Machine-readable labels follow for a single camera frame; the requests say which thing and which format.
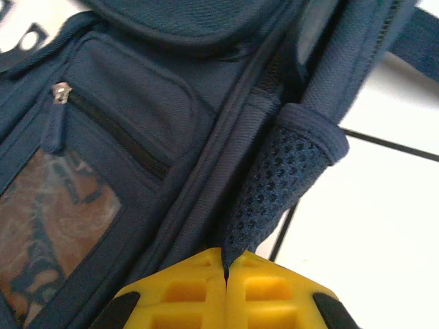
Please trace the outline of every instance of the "white tile floor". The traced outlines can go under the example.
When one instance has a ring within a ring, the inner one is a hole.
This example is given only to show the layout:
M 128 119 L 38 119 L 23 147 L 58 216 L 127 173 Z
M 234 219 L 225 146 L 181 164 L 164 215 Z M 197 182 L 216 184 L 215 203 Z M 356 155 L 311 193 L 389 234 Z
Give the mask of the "white tile floor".
M 439 16 L 437 1 L 421 6 Z M 439 155 L 439 85 L 388 55 L 342 127 Z M 439 163 L 349 143 L 301 199 L 276 262 L 332 289 L 364 329 L 439 328 Z

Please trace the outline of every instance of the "navy blue backpack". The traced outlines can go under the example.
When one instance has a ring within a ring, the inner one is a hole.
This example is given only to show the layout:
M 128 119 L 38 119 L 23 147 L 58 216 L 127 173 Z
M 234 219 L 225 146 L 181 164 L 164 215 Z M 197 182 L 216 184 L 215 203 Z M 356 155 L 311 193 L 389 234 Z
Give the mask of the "navy blue backpack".
M 84 0 L 0 56 L 0 327 L 87 328 L 124 285 L 222 247 L 225 275 L 343 158 L 385 51 L 439 80 L 415 0 Z

